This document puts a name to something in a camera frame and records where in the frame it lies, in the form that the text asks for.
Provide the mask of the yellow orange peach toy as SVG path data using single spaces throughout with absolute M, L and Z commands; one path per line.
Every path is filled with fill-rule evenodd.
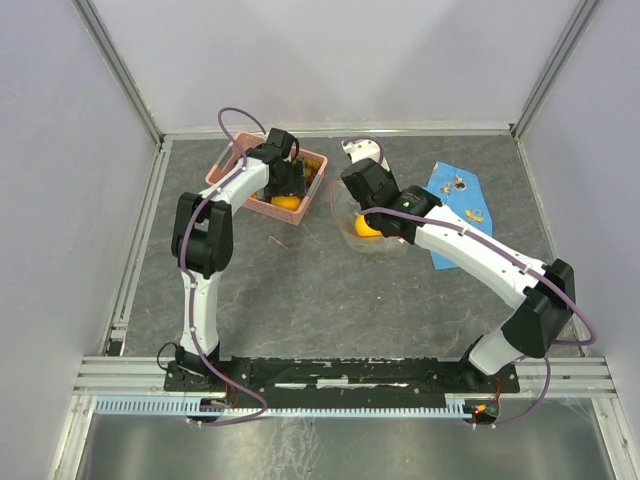
M 288 211 L 296 211 L 301 205 L 302 199 L 296 196 L 275 196 L 271 198 L 271 204 L 277 208 Z

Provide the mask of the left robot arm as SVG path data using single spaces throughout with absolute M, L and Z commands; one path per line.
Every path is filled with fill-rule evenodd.
M 216 312 L 222 272 L 233 254 L 234 214 L 254 194 L 306 194 L 299 140 L 291 133 L 273 128 L 251 144 L 237 135 L 230 151 L 211 186 L 180 196 L 171 240 L 185 292 L 176 363 L 201 390 L 212 389 L 221 378 Z

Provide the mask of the yellow lemon toy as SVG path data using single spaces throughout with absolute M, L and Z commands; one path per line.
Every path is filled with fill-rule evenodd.
M 354 229 L 356 235 L 362 238 L 375 238 L 382 236 L 382 233 L 380 231 L 373 229 L 367 224 L 364 215 L 356 216 L 354 220 Z

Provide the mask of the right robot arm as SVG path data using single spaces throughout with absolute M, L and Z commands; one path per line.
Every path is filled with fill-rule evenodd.
M 341 180 L 371 228 L 448 258 L 513 308 L 467 352 L 458 368 L 463 386 L 481 391 L 512 361 L 547 354 L 573 314 L 575 274 L 568 263 L 545 263 L 504 246 L 424 188 L 400 189 L 372 159 L 347 167 Z

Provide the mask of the clear zip top bag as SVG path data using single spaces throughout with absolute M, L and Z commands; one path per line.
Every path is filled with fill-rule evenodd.
M 347 245 L 359 254 L 401 256 L 407 253 L 409 244 L 397 237 L 362 238 L 356 235 L 354 220 L 360 207 L 341 181 L 330 182 L 330 207 Z

